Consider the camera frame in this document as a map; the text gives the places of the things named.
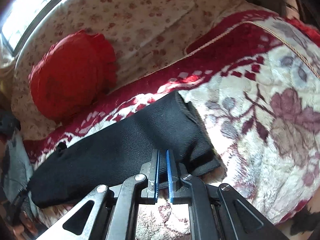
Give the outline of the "black knit pants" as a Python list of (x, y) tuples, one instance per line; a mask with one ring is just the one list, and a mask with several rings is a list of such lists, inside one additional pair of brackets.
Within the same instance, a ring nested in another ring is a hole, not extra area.
[(154, 150), (161, 153), (161, 184), (166, 150), (194, 176), (220, 166), (195, 107), (171, 92), (72, 146), (59, 143), (29, 180), (31, 199), (41, 209), (77, 202), (100, 184), (116, 186), (137, 174)]

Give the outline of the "grey white fleece blanket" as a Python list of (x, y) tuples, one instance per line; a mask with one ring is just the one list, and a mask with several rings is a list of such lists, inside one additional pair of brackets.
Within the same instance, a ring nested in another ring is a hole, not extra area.
[(19, 192), (26, 188), (33, 175), (33, 168), (19, 130), (15, 129), (12, 137), (7, 141), (4, 153), (1, 187), (7, 200), (12, 203)]

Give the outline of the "red white floral fleece blanket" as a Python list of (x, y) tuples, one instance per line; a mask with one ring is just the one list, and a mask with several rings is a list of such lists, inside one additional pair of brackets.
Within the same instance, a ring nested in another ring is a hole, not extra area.
[(245, 11), (222, 20), (186, 55), (103, 96), (46, 139), (26, 141), (40, 166), (68, 146), (171, 92), (195, 107), (227, 183), (272, 224), (293, 217), (319, 188), (319, 31), (296, 19)]

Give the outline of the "red ruffled round pillow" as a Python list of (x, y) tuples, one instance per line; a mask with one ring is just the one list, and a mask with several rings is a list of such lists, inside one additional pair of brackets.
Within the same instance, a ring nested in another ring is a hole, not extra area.
[(52, 45), (29, 74), (32, 100), (55, 122), (66, 120), (116, 85), (116, 54), (103, 34), (84, 30)]

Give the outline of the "floral beige quilt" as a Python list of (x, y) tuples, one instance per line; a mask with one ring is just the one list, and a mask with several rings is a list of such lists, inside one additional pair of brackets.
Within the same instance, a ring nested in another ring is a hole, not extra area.
[(121, 87), (183, 56), (185, 48), (223, 18), (259, 9), (246, 0), (63, 0), (34, 30), (14, 74), (11, 109), (27, 140), (56, 128), (34, 105), (28, 76), (51, 45), (79, 30), (101, 33), (112, 44)]

